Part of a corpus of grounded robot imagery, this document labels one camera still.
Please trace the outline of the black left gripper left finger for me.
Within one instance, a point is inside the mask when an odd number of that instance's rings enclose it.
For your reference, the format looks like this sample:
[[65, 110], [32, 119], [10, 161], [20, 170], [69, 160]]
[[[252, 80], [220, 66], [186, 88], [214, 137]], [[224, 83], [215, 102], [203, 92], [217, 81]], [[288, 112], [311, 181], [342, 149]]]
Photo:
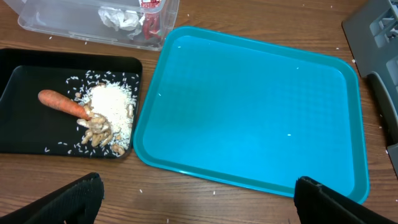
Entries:
[[1, 223], [91, 224], [96, 219], [103, 199], [103, 181], [98, 173], [92, 172], [1, 217]]

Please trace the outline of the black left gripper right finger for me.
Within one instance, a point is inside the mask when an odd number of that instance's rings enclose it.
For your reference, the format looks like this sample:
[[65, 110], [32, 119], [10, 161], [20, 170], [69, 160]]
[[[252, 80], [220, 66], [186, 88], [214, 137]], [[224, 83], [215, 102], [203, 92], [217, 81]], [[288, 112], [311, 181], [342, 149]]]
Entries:
[[301, 224], [397, 224], [306, 176], [296, 181], [294, 204]]

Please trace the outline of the food scraps and rice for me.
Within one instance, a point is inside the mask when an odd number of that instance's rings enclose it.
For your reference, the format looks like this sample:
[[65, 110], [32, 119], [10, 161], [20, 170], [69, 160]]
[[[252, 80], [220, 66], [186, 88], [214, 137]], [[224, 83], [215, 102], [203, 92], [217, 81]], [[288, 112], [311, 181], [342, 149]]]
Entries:
[[140, 86], [133, 72], [75, 71], [65, 90], [54, 90], [84, 107], [90, 120], [72, 116], [57, 143], [66, 156], [117, 158], [131, 147]]

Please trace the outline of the orange carrot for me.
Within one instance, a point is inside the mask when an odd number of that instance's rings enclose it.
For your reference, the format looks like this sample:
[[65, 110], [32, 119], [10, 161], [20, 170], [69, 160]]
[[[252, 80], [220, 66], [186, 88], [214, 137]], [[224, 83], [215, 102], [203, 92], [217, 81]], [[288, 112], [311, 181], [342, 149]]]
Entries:
[[71, 99], [53, 90], [42, 90], [38, 94], [39, 101], [49, 108], [76, 116], [77, 118], [90, 120], [84, 107]]

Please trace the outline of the white tissue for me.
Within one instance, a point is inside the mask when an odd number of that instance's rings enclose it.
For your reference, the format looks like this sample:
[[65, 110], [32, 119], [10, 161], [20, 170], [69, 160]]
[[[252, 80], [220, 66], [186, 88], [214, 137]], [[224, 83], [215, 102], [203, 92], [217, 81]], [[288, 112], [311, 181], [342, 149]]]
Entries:
[[112, 7], [100, 7], [98, 9], [102, 23], [115, 31], [127, 31], [127, 37], [133, 39], [142, 32], [145, 16], [136, 11], [115, 9]]

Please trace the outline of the red snack wrapper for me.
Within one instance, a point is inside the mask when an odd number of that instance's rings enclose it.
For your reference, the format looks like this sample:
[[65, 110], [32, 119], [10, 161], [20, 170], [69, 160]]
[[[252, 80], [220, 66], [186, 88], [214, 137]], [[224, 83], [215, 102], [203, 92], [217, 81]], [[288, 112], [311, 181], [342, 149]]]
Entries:
[[[139, 0], [141, 8], [144, 9], [155, 9], [161, 6], [162, 0]], [[160, 13], [152, 12], [144, 14], [144, 22], [142, 25], [142, 31], [146, 40], [155, 38], [161, 39], [161, 28], [160, 28]]]

